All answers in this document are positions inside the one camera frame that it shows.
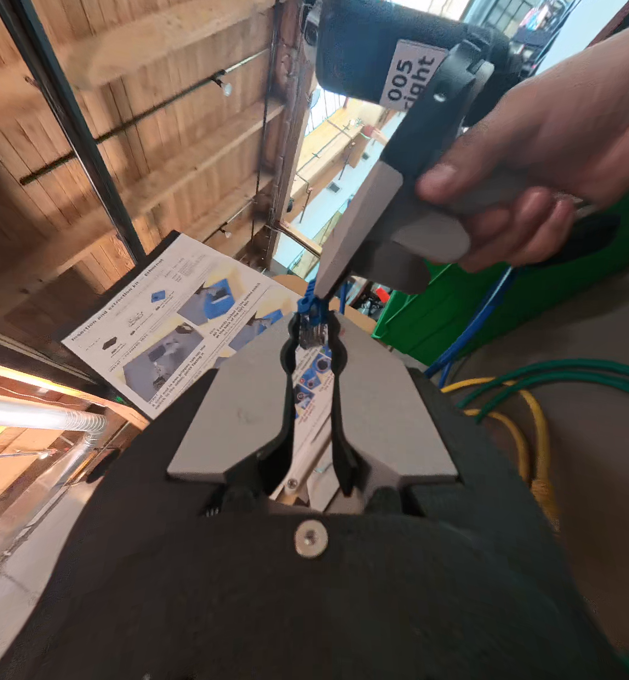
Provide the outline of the printed instruction poster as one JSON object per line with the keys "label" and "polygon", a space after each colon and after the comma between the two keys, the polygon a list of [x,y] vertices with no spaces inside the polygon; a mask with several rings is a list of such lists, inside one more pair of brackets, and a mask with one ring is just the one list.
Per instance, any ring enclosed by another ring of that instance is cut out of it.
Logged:
{"label": "printed instruction poster", "polygon": [[275,278],[172,232],[84,320],[64,348],[149,421],[204,373],[297,310]]}

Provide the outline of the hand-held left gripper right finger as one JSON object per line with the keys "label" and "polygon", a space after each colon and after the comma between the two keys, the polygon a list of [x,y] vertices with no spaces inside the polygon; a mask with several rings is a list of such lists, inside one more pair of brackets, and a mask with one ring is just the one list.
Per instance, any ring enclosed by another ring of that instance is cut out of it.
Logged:
{"label": "hand-held left gripper right finger", "polygon": [[404,363],[336,312],[328,348],[332,461],[342,493],[455,482],[456,465]]}

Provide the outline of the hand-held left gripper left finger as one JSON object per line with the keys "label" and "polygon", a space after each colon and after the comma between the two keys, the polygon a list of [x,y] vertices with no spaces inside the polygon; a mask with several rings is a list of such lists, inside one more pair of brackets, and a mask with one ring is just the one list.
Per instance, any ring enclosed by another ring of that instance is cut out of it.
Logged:
{"label": "hand-held left gripper left finger", "polygon": [[291,468],[300,315],[288,314],[224,362],[167,468],[177,480],[273,492]]}

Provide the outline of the silver elbow air duct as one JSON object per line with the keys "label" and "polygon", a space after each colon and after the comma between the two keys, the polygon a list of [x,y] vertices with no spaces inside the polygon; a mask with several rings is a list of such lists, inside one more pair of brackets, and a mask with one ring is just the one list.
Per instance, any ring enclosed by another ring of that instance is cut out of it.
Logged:
{"label": "silver elbow air duct", "polygon": [[0,452],[0,546],[13,540],[104,451],[107,425],[99,413],[0,396],[0,435],[6,429],[77,435],[66,450],[47,444]]}

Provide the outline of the person's right hand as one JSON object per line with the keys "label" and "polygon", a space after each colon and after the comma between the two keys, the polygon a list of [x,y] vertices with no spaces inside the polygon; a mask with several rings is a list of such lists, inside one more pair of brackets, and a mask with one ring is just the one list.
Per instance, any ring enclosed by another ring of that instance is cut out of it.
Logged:
{"label": "person's right hand", "polygon": [[572,231],[572,197],[605,209],[629,192],[629,28],[508,91],[416,191],[453,204],[500,166],[530,186],[464,221],[471,247],[459,265],[471,273],[549,259]]}

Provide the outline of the green plastic bin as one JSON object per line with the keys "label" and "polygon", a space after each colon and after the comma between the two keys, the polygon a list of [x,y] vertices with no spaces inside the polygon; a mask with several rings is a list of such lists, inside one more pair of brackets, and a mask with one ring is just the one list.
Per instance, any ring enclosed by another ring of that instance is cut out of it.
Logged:
{"label": "green plastic bin", "polygon": [[541,265],[511,273],[503,263],[478,273],[466,273],[458,265],[429,265],[427,290],[392,293],[372,337],[432,365],[463,335],[506,278],[489,316],[456,355],[460,358],[628,265],[629,194],[606,211],[580,220],[563,251]]}

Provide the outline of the white poster stand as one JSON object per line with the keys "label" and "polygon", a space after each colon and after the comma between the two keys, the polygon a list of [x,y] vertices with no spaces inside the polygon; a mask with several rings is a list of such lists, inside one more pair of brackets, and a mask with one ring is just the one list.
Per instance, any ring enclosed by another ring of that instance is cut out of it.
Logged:
{"label": "white poster stand", "polygon": [[327,417],[307,435],[304,425],[298,424],[295,434],[291,467],[270,498],[283,505],[302,503],[323,512],[339,489],[333,470],[331,419]]}

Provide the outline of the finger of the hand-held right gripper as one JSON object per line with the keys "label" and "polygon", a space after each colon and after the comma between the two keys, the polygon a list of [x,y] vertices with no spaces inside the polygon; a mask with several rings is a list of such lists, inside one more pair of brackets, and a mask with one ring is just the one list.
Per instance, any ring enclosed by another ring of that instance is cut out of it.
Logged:
{"label": "finger of the hand-held right gripper", "polygon": [[431,279],[427,261],[393,241],[412,219],[427,215],[413,191],[399,191],[353,255],[352,274],[405,294],[423,293]]}
{"label": "finger of the hand-held right gripper", "polygon": [[330,297],[353,256],[402,187],[403,176],[379,160],[370,170],[333,232],[323,244],[314,295]]}

